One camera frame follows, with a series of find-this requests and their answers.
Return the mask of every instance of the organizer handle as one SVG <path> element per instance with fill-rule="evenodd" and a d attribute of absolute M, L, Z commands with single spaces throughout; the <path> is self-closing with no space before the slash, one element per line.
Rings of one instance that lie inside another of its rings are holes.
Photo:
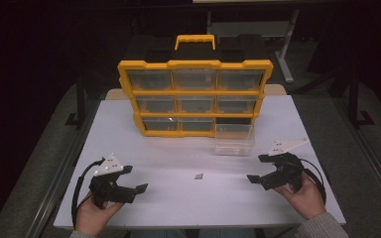
<path fill-rule="evenodd" d="M 212 49 L 215 50 L 214 35 L 179 35 L 176 38 L 175 50 L 179 48 L 179 43 L 212 43 Z"/>

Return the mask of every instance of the clear plastic drawer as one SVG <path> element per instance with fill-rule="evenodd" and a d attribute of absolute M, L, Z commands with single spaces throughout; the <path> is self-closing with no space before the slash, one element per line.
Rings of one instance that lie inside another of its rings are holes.
<path fill-rule="evenodd" d="M 213 112 L 214 96 L 177 96 L 179 112 Z"/>
<path fill-rule="evenodd" d="M 179 124 L 183 131 L 211 131 L 213 118 L 183 117 L 179 118 Z"/>
<path fill-rule="evenodd" d="M 177 131 L 178 122 L 172 117 L 144 117 L 144 126 L 149 131 Z"/>
<path fill-rule="evenodd" d="M 134 90 L 171 90 L 172 80 L 169 70 L 127 70 Z"/>
<path fill-rule="evenodd" d="M 215 87 L 215 74 L 215 70 L 207 68 L 173 70 L 175 89 L 212 90 Z"/>
<path fill-rule="evenodd" d="M 219 90 L 257 90 L 264 70 L 220 70 L 218 72 Z"/>
<path fill-rule="evenodd" d="M 256 96 L 217 96 L 219 113 L 252 113 Z"/>
<path fill-rule="evenodd" d="M 175 112 L 173 96 L 136 96 L 140 112 Z"/>

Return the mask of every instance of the yellow organizer box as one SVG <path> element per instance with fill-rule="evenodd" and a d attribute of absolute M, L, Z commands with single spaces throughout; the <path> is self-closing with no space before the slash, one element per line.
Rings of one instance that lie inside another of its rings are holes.
<path fill-rule="evenodd" d="M 214 35 L 132 39 L 118 69 L 144 136 L 215 137 L 215 128 L 254 124 L 273 70 L 262 37 L 216 40 Z"/>

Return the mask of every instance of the black cable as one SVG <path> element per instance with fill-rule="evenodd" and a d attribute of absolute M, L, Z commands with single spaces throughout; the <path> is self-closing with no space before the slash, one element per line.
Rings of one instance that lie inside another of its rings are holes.
<path fill-rule="evenodd" d="M 300 159 L 301 161 L 304 161 L 304 162 L 307 162 L 307 163 L 309 163 L 309 164 L 311 164 L 311 166 L 313 166 L 316 170 L 317 170 L 317 173 L 319 174 L 319 176 L 320 176 L 320 182 L 321 182 L 321 184 L 323 185 L 323 177 L 321 176 L 321 173 L 320 173 L 320 171 L 319 171 L 319 169 L 314 165 L 314 164 L 312 164 L 312 162 L 310 162 L 310 161 L 307 161 L 307 160 L 305 160 L 305 159 Z"/>
<path fill-rule="evenodd" d="M 72 206 L 70 207 L 70 215 L 72 216 L 73 229 L 75 229 L 75 225 L 76 225 L 76 213 L 78 212 L 79 192 L 81 191 L 81 187 L 82 187 L 82 183 L 84 181 L 85 175 L 92 167 L 100 166 L 101 164 L 103 164 L 104 161 L 105 159 L 102 158 L 101 161 L 93 162 L 91 165 L 89 165 L 85 169 L 85 171 L 82 173 L 82 175 L 78 178 L 78 181 L 76 182 L 75 191 L 73 192 L 73 197 L 72 197 Z"/>

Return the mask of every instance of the white tabletop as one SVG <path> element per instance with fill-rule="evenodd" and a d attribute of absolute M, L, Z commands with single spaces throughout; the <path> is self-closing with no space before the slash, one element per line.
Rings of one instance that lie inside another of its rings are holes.
<path fill-rule="evenodd" d="M 291 96 L 265 97 L 255 124 L 255 147 L 249 157 L 216 156 L 213 138 L 143 137 L 132 114 L 127 100 L 101 102 L 55 220 L 56 227 L 72 227 L 70 206 L 77 178 L 89 164 L 111 153 L 122 165 L 134 167 L 131 174 L 120 177 L 118 185 L 149 185 L 132 204 L 125 204 L 108 226 L 271 227 L 304 221 L 280 194 L 266 191 L 246 177 L 263 176 L 276 169 L 258 160 L 258 155 L 268 153 L 274 140 L 308 138 Z M 320 169 L 310 142 L 291 153 Z M 316 172 L 307 164 L 305 167 Z M 88 192 L 92 172 L 85 178 L 79 199 Z M 203 178 L 194 179 L 199 174 Z M 345 223 L 327 180 L 324 183 L 326 209 L 339 223 Z"/>

